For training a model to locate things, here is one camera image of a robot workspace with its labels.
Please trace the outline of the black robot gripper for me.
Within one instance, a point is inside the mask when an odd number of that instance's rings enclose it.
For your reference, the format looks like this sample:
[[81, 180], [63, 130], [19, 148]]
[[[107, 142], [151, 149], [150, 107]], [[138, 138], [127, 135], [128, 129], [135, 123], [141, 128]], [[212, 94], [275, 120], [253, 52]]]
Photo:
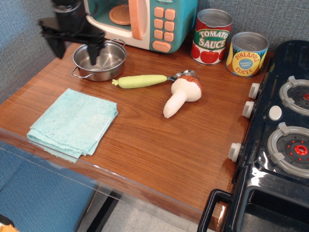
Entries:
[[83, 0], [52, 0], [53, 17], [38, 20], [42, 34], [54, 55], [63, 59], [66, 52], [65, 41], [88, 44], [87, 51], [91, 65], [96, 65], [97, 57], [105, 47], [105, 33], [91, 25], [86, 17]]

